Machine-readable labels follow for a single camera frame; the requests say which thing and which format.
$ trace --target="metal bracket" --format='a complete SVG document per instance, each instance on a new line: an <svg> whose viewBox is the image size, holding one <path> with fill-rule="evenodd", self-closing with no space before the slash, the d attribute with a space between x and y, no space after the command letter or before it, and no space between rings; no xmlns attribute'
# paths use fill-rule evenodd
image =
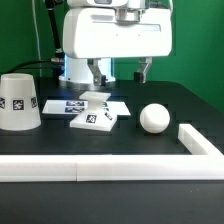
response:
<svg viewBox="0 0 224 224"><path fill-rule="evenodd" d="M102 75L100 71L99 60L101 59L88 59L88 67L93 74L93 84L95 86L106 86L106 76Z"/></svg>
<svg viewBox="0 0 224 224"><path fill-rule="evenodd" d="M134 73L134 81L137 83L145 83L146 75L152 65L152 57L140 58L140 67L137 72Z"/></svg>

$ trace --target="upside-down cup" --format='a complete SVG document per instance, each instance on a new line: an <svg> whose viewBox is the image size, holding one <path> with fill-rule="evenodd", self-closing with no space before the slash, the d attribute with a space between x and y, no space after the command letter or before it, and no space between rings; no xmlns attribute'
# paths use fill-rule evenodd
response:
<svg viewBox="0 0 224 224"><path fill-rule="evenodd" d="M10 73L1 76L0 128L29 130L41 124L32 75Z"/></svg>

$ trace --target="green backdrop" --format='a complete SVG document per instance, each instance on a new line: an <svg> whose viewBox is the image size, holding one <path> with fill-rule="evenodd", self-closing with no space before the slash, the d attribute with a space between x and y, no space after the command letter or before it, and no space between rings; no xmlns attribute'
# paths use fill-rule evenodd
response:
<svg viewBox="0 0 224 224"><path fill-rule="evenodd" d="M41 56L54 56L49 19L43 0L35 1ZM1 1L0 72L37 59L31 0ZM60 34L67 5L56 8ZM168 57L153 58L148 80L177 82L224 112L224 2L174 0L173 49ZM117 79L133 79L137 59L118 59ZM37 71L29 73L38 75ZM43 75L51 75L50 70Z"/></svg>

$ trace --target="black table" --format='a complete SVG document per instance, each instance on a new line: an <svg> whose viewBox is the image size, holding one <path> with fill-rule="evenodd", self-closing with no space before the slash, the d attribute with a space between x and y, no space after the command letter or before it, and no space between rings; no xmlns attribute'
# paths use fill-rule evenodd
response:
<svg viewBox="0 0 224 224"><path fill-rule="evenodd" d="M82 91L36 80L39 107L47 99L77 100ZM111 132L69 128L74 115L41 114L40 127L0 130L1 155L189 154L177 140L180 123L190 123L224 152L224 115L183 86L170 82L138 85L119 81L109 100L124 101L132 116L119 116ZM150 103L171 116L161 134L139 123ZM1 183L0 223L223 223L224 181L119 181Z"/></svg>

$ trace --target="white ball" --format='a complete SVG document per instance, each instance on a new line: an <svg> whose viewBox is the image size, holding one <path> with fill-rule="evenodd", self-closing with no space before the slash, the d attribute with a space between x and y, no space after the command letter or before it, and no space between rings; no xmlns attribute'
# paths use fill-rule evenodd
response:
<svg viewBox="0 0 224 224"><path fill-rule="evenodd" d="M170 122L168 110L160 104L149 104L140 114L142 127L150 133L160 133L164 131Z"/></svg>

